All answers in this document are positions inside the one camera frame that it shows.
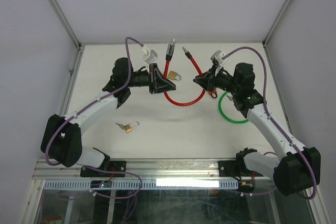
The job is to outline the orange black padlock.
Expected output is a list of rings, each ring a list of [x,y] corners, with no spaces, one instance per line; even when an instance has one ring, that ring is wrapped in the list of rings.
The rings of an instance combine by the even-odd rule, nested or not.
[[[213,98],[213,99],[216,99],[218,97],[217,95],[217,91],[209,91],[208,94]]]

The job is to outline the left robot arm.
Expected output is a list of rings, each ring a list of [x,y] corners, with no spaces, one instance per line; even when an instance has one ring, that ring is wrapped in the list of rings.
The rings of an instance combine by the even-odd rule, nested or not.
[[[129,58],[115,61],[112,75],[102,91],[83,108],[64,116],[52,115],[40,146],[50,166],[70,168],[81,165],[99,176],[111,170],[110,156],[82,144],[82,135],[102,116],[118,109],[131,95],[133,87],[148,87],[150,94],[174,91],[176,85],[163,77],[156,63],[134,71]]]

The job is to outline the large brass padlock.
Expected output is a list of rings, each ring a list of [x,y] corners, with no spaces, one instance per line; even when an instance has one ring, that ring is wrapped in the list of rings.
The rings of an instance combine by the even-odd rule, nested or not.
[[[175,80],[175,81],[180,81],[182,79],[181,75],[179,75],[177,72],[175,71],[170,71],[167,74],[167,78],[170,80]]]

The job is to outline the green cable lock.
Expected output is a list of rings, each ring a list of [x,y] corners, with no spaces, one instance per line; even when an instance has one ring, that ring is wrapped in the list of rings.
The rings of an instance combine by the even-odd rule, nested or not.
[[[230,117],[228,117],[223,109],[222,109],[222,101],[224,99],[224,97],[226,97],[228,95],[228,92],[225,91],[219,98],[219,101],[218,101],[218,104],[217,104],[217,108],[218,108],[218,111],[220,113],[220,115],[222,116],[222,118],[224,118],[226,121],[230,122],[230,123],[234,123],[234,124],[245,124],[245,123],[248,123],[249,120],[248,119],[244,119],[244,120],[234,120],[234,119],[231,119]]]

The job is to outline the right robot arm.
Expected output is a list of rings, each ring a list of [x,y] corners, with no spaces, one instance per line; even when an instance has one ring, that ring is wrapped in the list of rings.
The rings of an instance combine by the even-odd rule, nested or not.
[[[260,131],[275,151],[276,157],[248,148],[239,152],[241,157],[235,162],[238,174],[258,172],[272,179],[285,196],[311,188],[308,199],[314,199],[320,181],[321,155],[315,147],[307,148],[275,120],[268,110],[266,96],[255,89],[251,64],[237,64],[232,76],[223,69],[217,71],[211,67],[193,81],[207,91],[219,88],[231,93],[235,108]]]

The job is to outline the small padlock keys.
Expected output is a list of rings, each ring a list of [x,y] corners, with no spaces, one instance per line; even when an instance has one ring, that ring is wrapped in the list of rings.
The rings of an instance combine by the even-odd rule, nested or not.
[[[121,129],[125,129],[125,126],[123,125],[123,124],[119,124],[119,123],[117,123],[117,125],[119,126],[119,128],[121,128]]]

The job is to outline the small brass padlock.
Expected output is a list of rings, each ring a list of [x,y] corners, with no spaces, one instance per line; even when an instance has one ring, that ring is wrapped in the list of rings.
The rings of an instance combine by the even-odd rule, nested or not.
[[[124,126],[124,130],[127,132],[127,133],[130,133],[132,130],[134,130],[136,127],[138,127],[140,125],[139,122],[133,122],[133,123],[130,123],[130,124],[127,124]]]

